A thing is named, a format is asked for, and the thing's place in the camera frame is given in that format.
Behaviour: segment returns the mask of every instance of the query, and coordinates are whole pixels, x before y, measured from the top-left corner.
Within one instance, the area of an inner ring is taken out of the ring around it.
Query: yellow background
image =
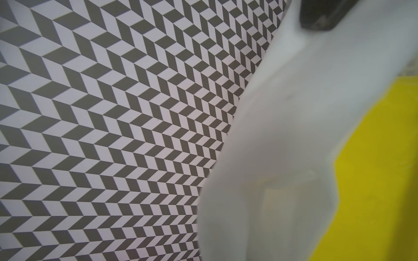
[[[418,261],[418,77],[398,77],[335,162],[340,206],[311,261]]]

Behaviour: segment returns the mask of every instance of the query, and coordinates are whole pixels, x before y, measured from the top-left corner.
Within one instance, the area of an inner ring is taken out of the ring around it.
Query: chevron pattern
[[[200,260],[282,0],[1,0],[0,260]]]

